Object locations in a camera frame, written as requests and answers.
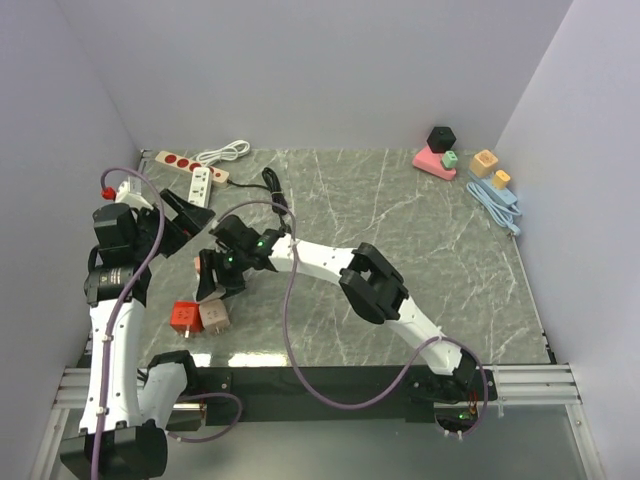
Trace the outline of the beige pink cube adapter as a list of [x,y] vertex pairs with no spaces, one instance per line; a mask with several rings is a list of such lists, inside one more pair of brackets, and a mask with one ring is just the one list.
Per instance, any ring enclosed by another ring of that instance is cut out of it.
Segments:
[[204,330],[211,335],[219,335],[231,325],[227,309],[221,299],[200,303],[199,314]]

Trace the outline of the red cube plug adapter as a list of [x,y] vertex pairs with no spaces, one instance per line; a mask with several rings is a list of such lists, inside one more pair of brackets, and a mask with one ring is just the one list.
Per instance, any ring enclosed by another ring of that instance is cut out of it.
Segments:
[[203,332],[204,326],[199,305],[195,302],[175,302],[169,318],[169,325],[184,338]]

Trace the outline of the beige red power strip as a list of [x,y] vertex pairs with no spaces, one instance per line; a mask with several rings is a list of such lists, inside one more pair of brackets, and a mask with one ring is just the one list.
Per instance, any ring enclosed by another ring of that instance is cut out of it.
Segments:
[[168,151],[160,151],[157,153],[154,161],[165,167],[189,175],[193,174],[197,169],[206,169],[211,173],[211,182],[217,186],[226,186],[230,179],[230,174],[226,170],[218,167],[205,166],[201,162]]

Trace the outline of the orange cube adapter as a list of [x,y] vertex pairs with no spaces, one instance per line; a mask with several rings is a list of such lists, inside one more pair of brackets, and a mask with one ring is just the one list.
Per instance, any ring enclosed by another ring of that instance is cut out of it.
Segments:
[[490,150],[477,152],[470,161],[469,170],[478,178],[489,176],[497,167],[498,158]]

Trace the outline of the blue power strip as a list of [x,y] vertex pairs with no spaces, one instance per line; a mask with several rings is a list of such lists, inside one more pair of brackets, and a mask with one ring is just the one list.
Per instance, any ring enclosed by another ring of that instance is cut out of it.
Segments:
[[505,190],[496,190],[493,187],[494,173],[485,178],[478,178],[469,170],[467,192],[487,210],[498,226],[508,231],[509,236],[517,237],[521,230],[516,224],[516,219],[522,215],[517,205],[518,198],[508,186]]

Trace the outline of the yellow plug adapter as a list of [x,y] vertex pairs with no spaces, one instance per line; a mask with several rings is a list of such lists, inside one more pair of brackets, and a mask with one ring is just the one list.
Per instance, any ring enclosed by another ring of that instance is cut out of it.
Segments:
[[492,185],[496,190],[505,190],[511,180],[510,175],[504,170],[497,170],[492,178]]

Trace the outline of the white usb power strip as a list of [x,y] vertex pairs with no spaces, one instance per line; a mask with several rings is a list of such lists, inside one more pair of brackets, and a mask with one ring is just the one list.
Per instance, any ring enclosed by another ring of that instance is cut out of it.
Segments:
[[211,194],[211,175],[208,167],[195,167],[188,192],[188,202],[201,208],[209,207]]

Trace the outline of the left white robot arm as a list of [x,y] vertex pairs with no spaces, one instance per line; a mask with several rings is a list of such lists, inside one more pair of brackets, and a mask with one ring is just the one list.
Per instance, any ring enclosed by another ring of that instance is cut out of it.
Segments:
[[166,469],[165,429],[176,401],[193,399],[200,378],[186,350],[153,358],[137,377],[139,337],[151,272],[147,258],[169,257],[206,227],[213,211],[169,189],[158,206],[115,201],[93,212],[98,243],[88,259],[84,293],[92,328],[89,391],[77,436],[60,444],[62,464],[78,479],[151,479]]

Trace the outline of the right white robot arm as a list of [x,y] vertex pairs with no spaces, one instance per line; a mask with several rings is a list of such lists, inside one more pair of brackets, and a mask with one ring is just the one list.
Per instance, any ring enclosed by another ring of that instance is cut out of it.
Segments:
[[299,239],[295,232],[258,233],[236,215],[215,224],[216,248],[198,254],[197,301],[241,293],[248,270],[302,274],[340,287],[352,311],[363,320],[389,327],[422,358],[429,374],[422,386],[442,403],[467,398],[474,377],[484,373],[479,360],[418,307],[400,272],[373,245],[338,248]]

